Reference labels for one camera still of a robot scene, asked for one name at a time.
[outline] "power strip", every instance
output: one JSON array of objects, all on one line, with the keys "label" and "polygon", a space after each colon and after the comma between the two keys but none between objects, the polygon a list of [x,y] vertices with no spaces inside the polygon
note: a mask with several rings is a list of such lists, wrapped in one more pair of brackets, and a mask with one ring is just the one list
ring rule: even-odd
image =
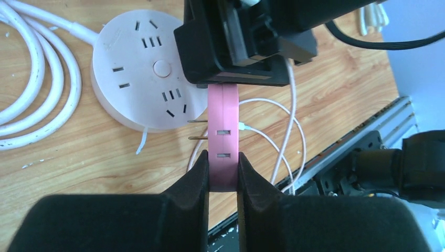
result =
[{"label": "power strip", "polygon": [[132,10],[108,22],[93,45],[91,81],[105,110],[121,124],[153,133],[176,129],[207,108],[207,90],[189,83],[173,34],[182,22]]}]

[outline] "black cable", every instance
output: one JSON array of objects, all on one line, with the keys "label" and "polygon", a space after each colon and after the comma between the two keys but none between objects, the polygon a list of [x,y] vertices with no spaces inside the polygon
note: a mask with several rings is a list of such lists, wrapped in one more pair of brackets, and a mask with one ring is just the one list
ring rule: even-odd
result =
[{"label": "black cable", "polygon": [[363,196],[364,196],[364,197],[367,197],[367,196],[369,196],[370,194],[376,194],[376,193],[390,194],[390,195],[392,195],[392,196],[394,196],[394,197],[396,197],[396,198],[399,198],[399,199],[401,199],[401,200],[404,200],[403,197],[401,197],[400,195],[398,195],[397,193],[395,193],[395,192],[393,192],[393,191],[391,191],[391,190],[381,190],[381,189],[375,189],[375,190],[365,191],[364,194],[363,194]]},{"label": "black cable", "polygon": [[365,49],[373,49],[373,50],[408,50],[414,49],[426,45],[430,45],[434,42],[437,42],[443,38],[445,38],[445,31],[438,33],[432,37],[412,40],[412,41],[404,41],[404,42],[366,42],[361,41],[355,38],[351,38],[350,36],[344,34],[339,30],[339,28],[335,25],[334,21],[329,21],[325,24],[326,28],[336,37],[338,40],[355,47],[365,48]]}]

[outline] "wooden surface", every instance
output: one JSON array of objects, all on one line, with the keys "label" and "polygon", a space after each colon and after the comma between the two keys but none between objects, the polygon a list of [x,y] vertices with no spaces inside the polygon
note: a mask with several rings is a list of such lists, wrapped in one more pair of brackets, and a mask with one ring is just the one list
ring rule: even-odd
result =
[{"label": "wooden surface", "polygon": [[[114,16],[137,8],[156,9],[182,18],[183,1],[178,0],[33,0],[30,3],[72,21],[100,31]],[[337,20],[347,34],[356,35],[355,16]],[[10,241],[29,208],[41,197],[56,193],[160,193],[177,181],[195,141],[205,125],[193,124],[161,134],[150,134],[140,155],[135,151],[139,132],[114,121],[102,109],[90,83],[89,45],[65,31],[55,31],[79,62],[83,79],[82,96],[71,119],[50,137],[0,153],[0,250]],[[295,68],[298,89],[298,119],[308,143],[308,159],[316,156],[347,132],[393,101],[398,93],[384,51],[364,50],[335,40],[324,27],[314,30],[319,56]],[[370,40],[381,40],[372,35]],[[29,76],[29,53],[20,35],[0,24],[0,109],[10,105],[23,91]],[[24,115],[44,101],[50,88],[46,75],[43,90]],[[63,106],[69,83],[57,109],[32,130],[49,122]],[[289,88],[241,86],[240,99],[266,97],[290,105]],[[281,145],[288,117],[274,105],[261,102],[240,107],[240,120],[263,130]],[[301,140],[297,130],[286,151],[293,169],[301,162]],[[261,136],[240,132],[240,150],[253,167],[269,179],[277,154]],[[286,176],[284,165],[278,179]],[[210,195],[209,228],[236,210],[234,193]]]}]

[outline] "round button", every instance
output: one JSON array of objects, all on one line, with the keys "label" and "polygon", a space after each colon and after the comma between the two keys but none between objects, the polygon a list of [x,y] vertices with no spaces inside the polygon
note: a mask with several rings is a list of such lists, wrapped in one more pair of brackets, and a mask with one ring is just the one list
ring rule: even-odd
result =
[{"label": "round button", "polygon": [[153,71],[157,76],[165,78],[170,75],[170,73],[172,72],[172,68],[167,61],[158,60],[153,65]]}]

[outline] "power outlet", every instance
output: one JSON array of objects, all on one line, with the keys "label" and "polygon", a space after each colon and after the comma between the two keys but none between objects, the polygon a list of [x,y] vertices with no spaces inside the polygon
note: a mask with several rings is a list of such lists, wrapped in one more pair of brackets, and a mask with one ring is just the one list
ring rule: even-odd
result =
[{"label": "power outlet", "polygon": [[123,13],[104,26],[93,48],[91,80],[105,110],[147,132],[176,129],[207,108],[207,90],[183,73],[173,31],[182,22],[154,10]]}]

